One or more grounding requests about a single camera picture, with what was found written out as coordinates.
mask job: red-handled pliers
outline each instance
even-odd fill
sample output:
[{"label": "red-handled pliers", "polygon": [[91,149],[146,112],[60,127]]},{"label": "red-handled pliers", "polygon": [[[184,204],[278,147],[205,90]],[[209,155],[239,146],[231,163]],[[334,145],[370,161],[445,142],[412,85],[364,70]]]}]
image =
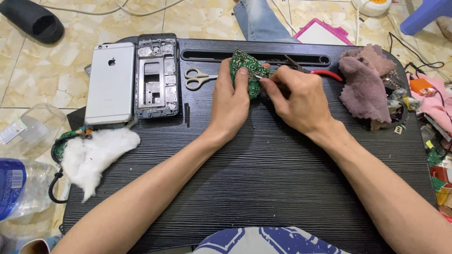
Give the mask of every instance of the red-handled pliers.
[{"label": "red-handled pliers", "polygon": [[337,75],[336,73],[332,72],[332,71],[326,71],[326,70],[313,70],[313,71],[310,71],[310,70],[304,69],[301,65],[299,65],[297,62],[292,60],[288,55],[284,55],[284,56],[286,57],[287,61],[292,65],[292,68],[294,70],[301,71],[301,72],[307,73],[307,74],[318,74],[318,75],[322,75],[323,74],[323,75],[330,76],[330,77],[332,77],[333,79],[335,79],[335,80],[337,80],[339,82],[342,82],[342,78],[339,75]]}]

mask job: circuit board fragment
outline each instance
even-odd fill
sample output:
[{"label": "circuit board fragment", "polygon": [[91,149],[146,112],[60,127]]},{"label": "circuit board fragment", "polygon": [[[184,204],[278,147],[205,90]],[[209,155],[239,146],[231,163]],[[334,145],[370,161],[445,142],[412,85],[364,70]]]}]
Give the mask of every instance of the circuit board fragment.
[{"label": "circuit board fragment", "polygon": [[248,85],[250,85],[248,95],[251,98],[256,98],[260,90],[260,83],[259,78],[256,78],[255,75],[269,78],[273,72],[262,66],[254,57],[236,48],[229,64],[232,82],[235,82],[235,74],[241,67],[248,69]]}]

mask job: blue jeans leg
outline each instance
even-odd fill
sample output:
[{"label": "blue jeans leg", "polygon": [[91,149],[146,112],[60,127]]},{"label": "blue jeans leg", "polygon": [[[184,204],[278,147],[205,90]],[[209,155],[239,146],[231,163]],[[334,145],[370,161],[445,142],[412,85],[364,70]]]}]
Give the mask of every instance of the blue jeans leg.
[{"label": "blue jeans leg", "polygon": [[234,14],[247,41],[299,42],[281,24],[266,0],[240,0]]}]

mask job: black table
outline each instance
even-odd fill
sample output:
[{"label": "black table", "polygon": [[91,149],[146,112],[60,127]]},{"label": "black table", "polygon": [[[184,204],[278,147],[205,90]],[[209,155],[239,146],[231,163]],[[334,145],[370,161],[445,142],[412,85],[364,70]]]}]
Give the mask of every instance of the black table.
[{"label": "black table", "polygon": [[[179,46],[181,51],[238,47],[247,51],[326,54],[332,64],[324,69],[334,72],[339,71],[341,53],[352,48],[196,39],[179,39]],[[408,87],[399,61],[385,54],[397,63],[399,77]],[[182,82],[183,71],[192,66],[215,75],[220,63],[181,60]],[[101,201],[200,135],[209,123],[213,86],[214,81],[210,81],[198,91],[189,91],[182,85],[181,112],[177,116],[140,120],[133,131],[140,135],[141,144],[104,172],[96,195],[86,203],[81,203],[83,191],[72,185],[63,233]],[[436,206],[415,114],[409,114],[402,135],[393,129],[371,132],[340,102],[342,84],[324,78],[323,86],[333,117]],[[190,128],[183,121],[183,103],[190,105]],[[351,253],[393,253],[339,168],[323,150],[288,127],[275,114],[265,94],[251,101],[250,114],[237,136],[199,169],[130,253],[195,245],[216,231],[248,226],[297,226]]]}]

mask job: apple logo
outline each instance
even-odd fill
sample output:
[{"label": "apple logo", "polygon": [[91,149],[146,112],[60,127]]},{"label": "apple logo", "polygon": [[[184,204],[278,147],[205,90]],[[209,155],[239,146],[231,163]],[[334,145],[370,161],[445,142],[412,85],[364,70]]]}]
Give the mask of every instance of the apple logo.
[{"label": "apple logo", "polygon": [[114,66],[116,63],[115,63],[115,59],[114,59],[114,57],[113,57],[113,59],[111,59],[111,60],[109,60],[108,61],[108,65],[110,65],[110,66]]}]

